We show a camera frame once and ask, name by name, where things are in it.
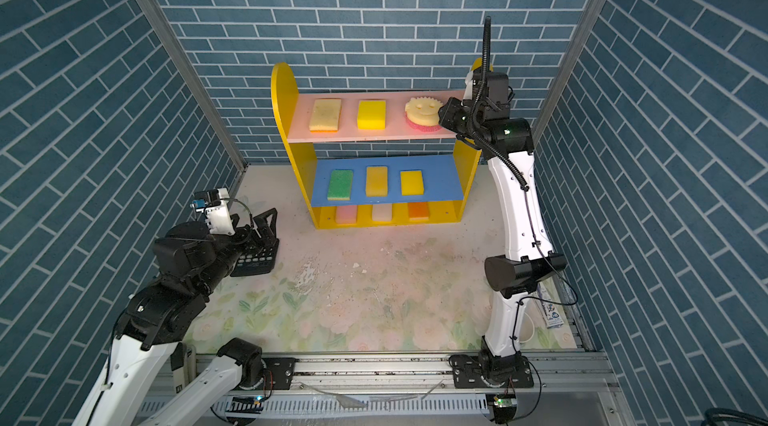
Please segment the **pale yellow tan sponge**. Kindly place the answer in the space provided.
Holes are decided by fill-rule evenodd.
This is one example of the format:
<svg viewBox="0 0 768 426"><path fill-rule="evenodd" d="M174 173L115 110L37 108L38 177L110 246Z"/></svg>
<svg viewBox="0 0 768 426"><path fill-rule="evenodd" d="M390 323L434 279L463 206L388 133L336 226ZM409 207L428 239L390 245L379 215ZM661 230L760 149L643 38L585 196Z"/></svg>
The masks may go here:
<svg viewBox="0 0 768 426"><path fill-rule="evenodd" d="M308 129L312 133L337 132L342 101L339 98L316 99L313 103Z"/></svg>

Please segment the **aluminium front rail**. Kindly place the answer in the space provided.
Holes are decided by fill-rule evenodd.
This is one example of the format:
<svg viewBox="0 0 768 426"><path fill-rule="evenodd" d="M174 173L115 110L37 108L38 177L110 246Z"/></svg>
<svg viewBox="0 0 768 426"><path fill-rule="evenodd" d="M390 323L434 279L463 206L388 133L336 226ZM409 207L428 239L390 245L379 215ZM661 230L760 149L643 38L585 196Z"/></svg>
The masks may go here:
<svg viewBox="0 0 768 426"><path fill-rule="evenodd" d="M631 425L618 379L602 353L528 352L534 386L528 389L456 389L449 357L439 353L334 353L268 355L294 358L288 390L273 391L262 404L258 392L221 397L195 424L257 425L269 420L347 419L367 416L429 417L461 414L513 424ZM160 411L176 393L161 373L139 408L136 421Z"/></svg>

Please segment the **yellow shelf pink blue boards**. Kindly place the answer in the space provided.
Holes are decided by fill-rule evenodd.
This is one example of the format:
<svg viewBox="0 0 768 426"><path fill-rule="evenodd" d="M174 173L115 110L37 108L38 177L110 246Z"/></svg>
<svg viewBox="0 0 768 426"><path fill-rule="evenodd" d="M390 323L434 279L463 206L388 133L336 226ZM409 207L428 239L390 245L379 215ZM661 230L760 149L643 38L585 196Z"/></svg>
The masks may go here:
<svg viewBox="0 0 768 426"><path fill-rule="evenodd" d="M463 91L302 93L291 67L274 66L274 118L299 189L318 229L457 223L479 151L435 124L438 107ZM446 146L446 155L323 159L329 146L358 142Z"/></svg>

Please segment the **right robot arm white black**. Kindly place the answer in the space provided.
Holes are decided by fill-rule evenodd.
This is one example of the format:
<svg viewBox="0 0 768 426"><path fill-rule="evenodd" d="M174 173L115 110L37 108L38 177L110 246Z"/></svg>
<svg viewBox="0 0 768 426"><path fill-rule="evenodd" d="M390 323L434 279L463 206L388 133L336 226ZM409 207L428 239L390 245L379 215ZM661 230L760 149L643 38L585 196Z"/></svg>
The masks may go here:
<svg viewBox="0 0 768 426"><path fill-rule="evenodd" d="M534 140L529 122L513 119L514 93L506 74L491 67L492 21L483 24L480 63L466 79L465 96L450 98L439 111L441 127L480 152L500 202L505 232L503 254L484 261L494 292L491 319L472 368L458 369L459 382L491 387L522 386L531 380L519 332L528 305L539 300L539 284L560 274L565 257L545 231L535 184Z"/></svg>

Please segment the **bright yellow sponge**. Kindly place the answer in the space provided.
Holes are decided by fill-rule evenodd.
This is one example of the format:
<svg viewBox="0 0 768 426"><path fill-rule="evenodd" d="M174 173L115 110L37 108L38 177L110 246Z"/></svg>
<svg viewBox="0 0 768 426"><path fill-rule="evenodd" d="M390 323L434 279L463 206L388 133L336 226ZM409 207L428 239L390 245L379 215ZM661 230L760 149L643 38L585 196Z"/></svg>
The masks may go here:
<svg viewBox="0 0 768 426"><path fill-rule="evenodd" d="M402 196L422 196L425 193L422 171L401 171L400 186Z"/></svg>
<svg viewBox="0 0 768 426"><path fill-rule="evenodd" d="M387 104L385 100L363 100L358 104L357 128L366 131L386 129Z"/></svg>

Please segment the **orange sponge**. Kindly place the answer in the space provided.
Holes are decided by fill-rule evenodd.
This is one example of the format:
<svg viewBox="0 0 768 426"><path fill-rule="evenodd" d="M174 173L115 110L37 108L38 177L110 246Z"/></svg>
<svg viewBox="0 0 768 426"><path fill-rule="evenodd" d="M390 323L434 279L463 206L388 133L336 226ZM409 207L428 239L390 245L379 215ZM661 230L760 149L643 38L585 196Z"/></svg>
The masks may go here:
<svg viewBox="0 0 768 426"><path fill-rule="evenodd" d="M408 217L411 222L423 222L430 219L428 202L411 202L408 204Z"/></svg>

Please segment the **black calculator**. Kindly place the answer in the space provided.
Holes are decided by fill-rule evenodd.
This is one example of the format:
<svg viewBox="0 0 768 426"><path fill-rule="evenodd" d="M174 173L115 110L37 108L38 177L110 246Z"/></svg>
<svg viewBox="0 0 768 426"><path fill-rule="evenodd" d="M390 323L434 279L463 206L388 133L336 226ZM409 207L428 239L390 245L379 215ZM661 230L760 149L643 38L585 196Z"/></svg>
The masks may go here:
<svg viewBox="0 0 768 426"><path fill-rule="evenodd" d="M246 250L235 263L231 277L250 277L269 274L276 264L279 243L257 250L252 247Z"/></svg>

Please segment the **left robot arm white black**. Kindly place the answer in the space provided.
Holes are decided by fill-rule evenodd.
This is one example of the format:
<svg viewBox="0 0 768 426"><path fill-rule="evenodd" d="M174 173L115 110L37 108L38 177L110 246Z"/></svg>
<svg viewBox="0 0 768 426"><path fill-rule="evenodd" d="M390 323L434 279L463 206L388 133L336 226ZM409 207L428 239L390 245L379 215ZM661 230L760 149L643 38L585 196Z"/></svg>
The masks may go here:
<svg viewBox="0 0 768 426"><path fill-rule="evenodd" d="M160 368L171 361L186 370L183 339L227 277L267 274L274 269L279 239L276 209L246 219L229 210L227 189L198 191L191 206L200 219L178 224L155 239L159 274L132 296L112 328L105 365L74 422L129 425ZM275 376L261 347L234 338L219 348L202 373L148 419L150 425L193 425L232 390L258 391L262 404Z"/></svg>

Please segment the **beige pale pink sponge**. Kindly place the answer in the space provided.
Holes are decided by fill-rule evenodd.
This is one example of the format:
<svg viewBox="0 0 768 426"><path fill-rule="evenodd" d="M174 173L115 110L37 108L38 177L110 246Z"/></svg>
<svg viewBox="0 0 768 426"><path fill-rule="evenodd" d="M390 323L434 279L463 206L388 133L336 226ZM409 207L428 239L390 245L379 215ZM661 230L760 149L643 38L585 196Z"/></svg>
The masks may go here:
<svg viewBox="0 0 768 426"><path fill-rule="evenodd" d="M371 219L374 223L391 223L393 221L393 205L374 204Z"/></svg>

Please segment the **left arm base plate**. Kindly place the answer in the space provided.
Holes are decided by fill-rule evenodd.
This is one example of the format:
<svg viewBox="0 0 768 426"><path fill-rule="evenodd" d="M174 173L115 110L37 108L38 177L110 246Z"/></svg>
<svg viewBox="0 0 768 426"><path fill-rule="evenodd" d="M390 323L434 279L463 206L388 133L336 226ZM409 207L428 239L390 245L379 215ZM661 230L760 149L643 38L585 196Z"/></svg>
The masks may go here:
<svg viewBox="0 0 768 426"><path fill-rule="evenodd" d="M233 391L262 392L288 390L295 369L294 358L236 360L216 356L199 374L204 386L226 394Z"/></svg>

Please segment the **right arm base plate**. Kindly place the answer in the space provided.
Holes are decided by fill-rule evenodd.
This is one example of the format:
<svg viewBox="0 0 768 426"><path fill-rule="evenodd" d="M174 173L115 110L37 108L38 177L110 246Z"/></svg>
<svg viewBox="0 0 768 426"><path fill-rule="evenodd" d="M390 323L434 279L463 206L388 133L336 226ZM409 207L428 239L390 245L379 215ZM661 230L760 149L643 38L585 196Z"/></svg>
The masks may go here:
<svg viewBox="0 0 768 426"><path fill-rule="evenodd" d="M448 364L456 389L509 388L528 389L534 386L532 367L522 354L506 357L454 354Z"/></svg>

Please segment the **green sponge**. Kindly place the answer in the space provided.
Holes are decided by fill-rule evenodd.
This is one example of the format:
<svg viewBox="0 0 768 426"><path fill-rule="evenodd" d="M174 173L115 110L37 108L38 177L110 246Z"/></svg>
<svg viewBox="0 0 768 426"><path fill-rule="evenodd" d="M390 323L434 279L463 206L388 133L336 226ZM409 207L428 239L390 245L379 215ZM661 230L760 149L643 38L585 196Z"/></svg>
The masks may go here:
<svg viewBox="0 0 768 426"><path fill-rule="evenodd" d="M329 201L349 201L351 199L353 182L353 170L332 170L328 183L326 198Z"/></svg>

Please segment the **smiley face round sponge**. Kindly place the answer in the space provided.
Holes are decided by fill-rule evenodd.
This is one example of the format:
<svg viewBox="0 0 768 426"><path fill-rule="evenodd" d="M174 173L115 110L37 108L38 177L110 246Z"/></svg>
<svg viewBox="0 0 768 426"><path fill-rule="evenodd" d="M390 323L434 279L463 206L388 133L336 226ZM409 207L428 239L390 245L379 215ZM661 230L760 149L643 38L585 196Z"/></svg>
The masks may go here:
<svg viewBox="0 0 768 426"><path fill-rule="evenodd" d="M432 97L411 98L404 107L407 124L422 132L435 132L441 129L439 111L443 102Z"/></svg>

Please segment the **toothpaste box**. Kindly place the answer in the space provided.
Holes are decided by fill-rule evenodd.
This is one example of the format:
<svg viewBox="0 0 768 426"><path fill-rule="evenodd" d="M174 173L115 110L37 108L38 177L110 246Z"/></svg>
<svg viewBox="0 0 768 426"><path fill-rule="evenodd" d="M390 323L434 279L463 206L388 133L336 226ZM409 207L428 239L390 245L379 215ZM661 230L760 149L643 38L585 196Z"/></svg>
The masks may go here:
<svg viewBox="0 0 768 426"><path fill-rule="evenodd" d="M552 298L544 283L537 285L536 297L536 303L541 311L546 328L552 329L563 326L565 321L559 312L557 301Z"/></svg>

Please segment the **yellow sponge rectangle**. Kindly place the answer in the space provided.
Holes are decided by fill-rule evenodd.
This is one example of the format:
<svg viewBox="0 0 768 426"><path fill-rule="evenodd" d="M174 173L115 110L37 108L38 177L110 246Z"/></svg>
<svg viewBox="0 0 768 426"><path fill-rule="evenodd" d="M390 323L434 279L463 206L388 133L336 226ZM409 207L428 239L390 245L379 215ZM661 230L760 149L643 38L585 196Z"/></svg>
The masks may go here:
<svg viewBox="0 0 768 426"><path fill-rule="evenodd" d="M367 197L388 195L388 167L369 166L366 168L365 193Z"/></svg>

